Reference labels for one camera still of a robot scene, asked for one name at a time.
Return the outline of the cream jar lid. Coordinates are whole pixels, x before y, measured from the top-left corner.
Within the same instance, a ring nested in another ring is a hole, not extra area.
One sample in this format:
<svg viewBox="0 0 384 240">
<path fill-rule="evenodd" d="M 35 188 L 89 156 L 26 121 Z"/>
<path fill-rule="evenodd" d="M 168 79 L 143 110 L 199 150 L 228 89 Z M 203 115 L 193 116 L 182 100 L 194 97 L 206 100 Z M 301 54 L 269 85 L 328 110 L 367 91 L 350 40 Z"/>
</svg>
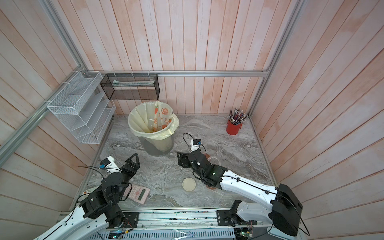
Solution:
<svg viewBox="0 0 384 240">
<path fill-rule="evenodd" d="M 192 178 L 185 178 L 182 182 L 182 187 L 186 192 L 192 192 L 196 188 L 196 181 Z"/>
</svg>

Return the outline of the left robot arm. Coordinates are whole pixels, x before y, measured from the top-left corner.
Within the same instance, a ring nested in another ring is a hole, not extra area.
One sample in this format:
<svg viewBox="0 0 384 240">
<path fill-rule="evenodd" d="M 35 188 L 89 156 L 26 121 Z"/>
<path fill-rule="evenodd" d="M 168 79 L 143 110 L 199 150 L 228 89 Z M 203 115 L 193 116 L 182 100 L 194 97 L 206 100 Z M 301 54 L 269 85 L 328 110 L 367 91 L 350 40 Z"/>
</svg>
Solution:
<svg viewBox="0 0 384 240">
<path fill-rule="evenodd" d="M 106 229 L 117 229 L 118 237 L 138 225 L 139 213 L 123 213 L 119 202 L 128 199 L 126 189 L 132 189 L 131 178 L 140 168 L 139 155 L 130 156 L 121 167 L 116 167 L 111 157 L 101 162 L 101 169 L 110 174 L 101 180 L 101 185 L 86 194 L 85 199 L 59 223 L 55 224 L 37 240 L 85 240 Z"/>
</svg>

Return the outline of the oatmeal jar with brown lid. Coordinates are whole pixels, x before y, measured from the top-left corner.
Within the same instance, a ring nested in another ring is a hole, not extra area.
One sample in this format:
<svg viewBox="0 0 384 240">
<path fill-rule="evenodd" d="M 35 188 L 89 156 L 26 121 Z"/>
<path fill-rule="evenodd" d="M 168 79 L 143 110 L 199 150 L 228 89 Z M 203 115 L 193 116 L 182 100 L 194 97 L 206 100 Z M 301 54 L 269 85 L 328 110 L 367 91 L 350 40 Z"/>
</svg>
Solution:
<svg viewBox="0 0 384 240">
<path fill-rule="evenodd" d="M 212 164 L 212 165 L 218 165 L 220 166 L 221 165 L 221 161 L 217 158 L 217 157 L 209 157 L 208 158 L 208 161 Z"/>
</svg>

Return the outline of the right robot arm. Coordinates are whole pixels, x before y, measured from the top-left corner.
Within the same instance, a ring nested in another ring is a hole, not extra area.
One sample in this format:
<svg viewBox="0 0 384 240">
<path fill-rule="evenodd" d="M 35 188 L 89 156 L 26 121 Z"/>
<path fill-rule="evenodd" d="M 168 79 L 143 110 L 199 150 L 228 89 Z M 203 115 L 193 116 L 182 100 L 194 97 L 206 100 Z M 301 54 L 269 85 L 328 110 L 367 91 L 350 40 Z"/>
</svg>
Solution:
<svg viewBox="0 0 384 240">
<path fill-rule="evenodd" d="M 289 186 L 267 186 L 243 178 L 225 167 L 212 164 L 200 150 L 178 153 L 177 157 L 178 164 L 192 169 L 194 177 L 206 186 L 233 192 L 253 201 L 234 201 L 227 215 L 221 219 L 223 222 L 235 227 L 260 221 L 272 224 L 286 235 L 297 236 L 303 205 Z"/>
</svg>

